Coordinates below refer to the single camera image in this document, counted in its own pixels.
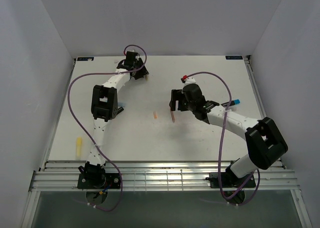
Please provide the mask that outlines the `orange thin highlighter pen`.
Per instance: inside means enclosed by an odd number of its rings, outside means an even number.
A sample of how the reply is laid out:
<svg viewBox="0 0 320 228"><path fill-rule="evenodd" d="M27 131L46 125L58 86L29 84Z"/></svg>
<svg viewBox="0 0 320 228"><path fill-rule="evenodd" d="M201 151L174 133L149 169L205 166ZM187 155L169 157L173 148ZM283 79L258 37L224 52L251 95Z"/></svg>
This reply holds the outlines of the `orange thin highlighter pen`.
<svg viewBox="0 0 320 228"><path fill-rule="evenodd" d="M174 115L174 112L171 110L171 108L170 108L170 115L171 115L172 122L175 123L176 122L175 115Z"/></svg>

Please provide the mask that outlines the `orange pen cap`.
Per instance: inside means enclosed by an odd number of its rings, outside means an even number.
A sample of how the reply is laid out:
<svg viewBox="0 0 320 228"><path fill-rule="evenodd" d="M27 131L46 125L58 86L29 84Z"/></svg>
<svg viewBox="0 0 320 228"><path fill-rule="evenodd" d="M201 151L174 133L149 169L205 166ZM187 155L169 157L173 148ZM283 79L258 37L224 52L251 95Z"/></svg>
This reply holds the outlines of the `orange pen cap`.
<svg viewBox="0 0 320 228"><path fill-rule="evenodd" d="M157 114L156 111L153 112L153 117L154 117L155 120L158 118L158 114Z"/></svg>

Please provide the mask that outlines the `black marker orange cap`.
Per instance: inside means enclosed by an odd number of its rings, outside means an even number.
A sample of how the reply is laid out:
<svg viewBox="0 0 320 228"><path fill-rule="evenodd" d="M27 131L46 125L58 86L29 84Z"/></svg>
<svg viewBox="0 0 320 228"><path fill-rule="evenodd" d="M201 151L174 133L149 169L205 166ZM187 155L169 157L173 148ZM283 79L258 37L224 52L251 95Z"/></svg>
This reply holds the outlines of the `black marker orange cap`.
<svg viewBox="0 0 320 228"><path fill-rule="evenodd" d="M119 107L118 110L117 110L117 114L120 114L123 111L124 111L124 108L123 107Z"/></svg>

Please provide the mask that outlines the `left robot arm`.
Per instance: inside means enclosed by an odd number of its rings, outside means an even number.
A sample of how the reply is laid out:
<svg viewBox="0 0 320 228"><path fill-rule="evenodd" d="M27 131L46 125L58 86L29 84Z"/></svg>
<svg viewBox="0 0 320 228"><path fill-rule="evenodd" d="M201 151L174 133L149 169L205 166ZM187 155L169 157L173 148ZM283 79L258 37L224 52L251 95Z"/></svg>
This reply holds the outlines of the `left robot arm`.
<svg viewBox="0 0 320 228"><path fill-rule="evenodd" d="M84 166L78 169L79 189L104 189L111 186L118 189L120 185L120 175L107 174L105 164L108 159L103 152L103 142L108 122L115 119L124 108L118 104L118 93L131 79L141 79L148 75L144 61L138 52L127 51L125 59L121 60L112 75L105 83L95 85L92 91L91 114L93 116L93 148Z"/></svg>

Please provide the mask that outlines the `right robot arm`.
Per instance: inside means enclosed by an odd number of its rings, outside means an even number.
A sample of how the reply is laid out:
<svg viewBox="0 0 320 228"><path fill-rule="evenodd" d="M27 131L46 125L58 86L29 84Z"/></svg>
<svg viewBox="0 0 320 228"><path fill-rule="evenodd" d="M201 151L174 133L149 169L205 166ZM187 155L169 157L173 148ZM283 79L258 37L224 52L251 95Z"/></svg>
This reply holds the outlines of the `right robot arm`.
<svg viewBox="0 0 320 228"><path fill-rule="evenodd" d="M223 105L206 100L195 83L182 89L173 89L169 102L170 110L190 111L199 121L225 128L244 139L247 154L231 163L221 175L211 181L223 187L239 187L257 169L267 170L288 151L280 130L273 119L245 117L233 111L226 111Z"/></svg>

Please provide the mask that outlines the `peach cap clear highlighter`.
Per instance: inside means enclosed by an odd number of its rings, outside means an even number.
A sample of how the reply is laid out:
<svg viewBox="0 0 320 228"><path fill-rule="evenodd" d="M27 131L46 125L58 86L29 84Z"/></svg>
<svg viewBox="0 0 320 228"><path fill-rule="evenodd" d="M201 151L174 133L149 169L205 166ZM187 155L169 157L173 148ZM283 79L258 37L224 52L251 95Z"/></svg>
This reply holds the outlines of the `peach cap clear highlighter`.
<svg viewBox="0 0 320 228"><path fill-rule="evenodd" d="M229 108L229 110L235 112L237 110L237 108L232 106Z"/></svg>

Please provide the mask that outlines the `black marker blue cap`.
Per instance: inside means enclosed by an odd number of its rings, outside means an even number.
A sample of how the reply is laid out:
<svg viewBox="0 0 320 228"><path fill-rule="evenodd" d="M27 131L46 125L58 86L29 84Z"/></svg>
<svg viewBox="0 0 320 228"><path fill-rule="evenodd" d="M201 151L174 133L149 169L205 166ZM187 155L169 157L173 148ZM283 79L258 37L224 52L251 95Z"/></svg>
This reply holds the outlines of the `black marker blue cap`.
<svg viewBox="0 0 320 228"><path fill-rule="evenodd" d="M232 100L231 102L225 102L225 103L222 103L221 105L223 106L223 107L227 107L227 106L235 106L235 105L238 105L238 104L240 104L240 100L239 99L234 99L234 100Z"/></svg>

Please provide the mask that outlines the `left blue corner label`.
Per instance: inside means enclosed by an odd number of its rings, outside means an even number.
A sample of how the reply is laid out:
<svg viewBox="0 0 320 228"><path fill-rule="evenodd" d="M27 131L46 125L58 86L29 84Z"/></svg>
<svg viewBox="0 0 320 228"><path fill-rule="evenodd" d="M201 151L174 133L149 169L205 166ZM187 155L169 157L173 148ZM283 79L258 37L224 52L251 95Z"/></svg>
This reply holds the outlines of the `left blue corner label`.
<svg viewBox="0 0 320 228"><path fill-rule="evenodd" d="M87 62L87 61L93 61L94 57L78 57L76 59L77 62Z"/></svg>

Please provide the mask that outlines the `blue corner label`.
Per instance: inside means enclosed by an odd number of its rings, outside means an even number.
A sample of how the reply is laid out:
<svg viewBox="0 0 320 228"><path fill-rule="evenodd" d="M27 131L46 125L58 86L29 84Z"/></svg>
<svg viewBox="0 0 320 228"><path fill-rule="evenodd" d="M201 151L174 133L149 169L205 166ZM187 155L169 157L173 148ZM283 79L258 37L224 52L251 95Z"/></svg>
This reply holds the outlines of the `blue corner label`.
<svg viewBox="0 0 320 228"><path fill-rule="evenodd" d="M77 62L87 62L87 61L93 61L94 57L78 57L76 59Z"/></svg>
<svg viewBox="0 0 320 228"><path fill-rule="evenodd" d="M243 57L240 55L226 55L226 60L243 60Z"/></svg>

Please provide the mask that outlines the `right blue corner label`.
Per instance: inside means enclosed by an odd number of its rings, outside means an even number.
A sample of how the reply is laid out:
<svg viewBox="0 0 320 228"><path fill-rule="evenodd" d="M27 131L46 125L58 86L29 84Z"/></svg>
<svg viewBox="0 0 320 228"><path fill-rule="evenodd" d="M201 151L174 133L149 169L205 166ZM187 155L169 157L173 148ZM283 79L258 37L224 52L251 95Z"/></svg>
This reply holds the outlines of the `right blue corner label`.
<svg viewBox="0 0 320 228"><path fill-rule="evenodd" d="M226 55L226 60L243 60L243 57L240 55Z"/></svg>

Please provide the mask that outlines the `yellow marker left edge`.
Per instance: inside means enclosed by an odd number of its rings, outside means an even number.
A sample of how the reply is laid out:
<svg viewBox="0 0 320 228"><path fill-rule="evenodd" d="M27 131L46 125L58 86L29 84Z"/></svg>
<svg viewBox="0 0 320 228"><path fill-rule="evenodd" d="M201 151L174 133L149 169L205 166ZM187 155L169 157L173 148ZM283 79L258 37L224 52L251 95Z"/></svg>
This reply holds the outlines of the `yellow marker left edge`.
<svg viewBox="0 0 320 228"><path fill-rule="evenodd" d="M82 157L82 144L83 144L82 137L77 137L76 143L75 143L75 158L77 160L80 160Z"/></svg>

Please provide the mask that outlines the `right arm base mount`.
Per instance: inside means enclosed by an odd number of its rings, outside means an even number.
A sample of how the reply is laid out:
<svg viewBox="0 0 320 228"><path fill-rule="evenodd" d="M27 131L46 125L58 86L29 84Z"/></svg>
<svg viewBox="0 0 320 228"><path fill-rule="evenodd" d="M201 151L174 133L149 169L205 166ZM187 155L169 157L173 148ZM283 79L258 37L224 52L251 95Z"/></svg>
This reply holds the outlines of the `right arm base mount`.
<svg viewBox="0 0 320 228"><path fill-rule="evenodd" d="M239 188L250 175L247 174L242 178L237 178L236 176L229 175L227 172L221 172L221 186L222 188ZM211 188L219 188L218 172L210 172L208 177L205 178L209 182ZM251 176L249 180L245 183L244 188L255 188L256 182L255 178Z"/></svg>

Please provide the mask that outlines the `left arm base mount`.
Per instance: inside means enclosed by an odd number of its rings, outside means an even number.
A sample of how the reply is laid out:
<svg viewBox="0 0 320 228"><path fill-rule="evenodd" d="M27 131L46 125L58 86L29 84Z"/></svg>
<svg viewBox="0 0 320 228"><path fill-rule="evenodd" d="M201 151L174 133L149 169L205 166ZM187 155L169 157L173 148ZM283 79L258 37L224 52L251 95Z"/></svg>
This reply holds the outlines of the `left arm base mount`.
<svg viewBox="0 0 320 228"><path fill-rule="evenodd" d="M107 187L110 189L120 189L121 177L118 173L104 173L98 174L97 176L81 173L78 177L76 187L81 190L103 190Z"/></svg>

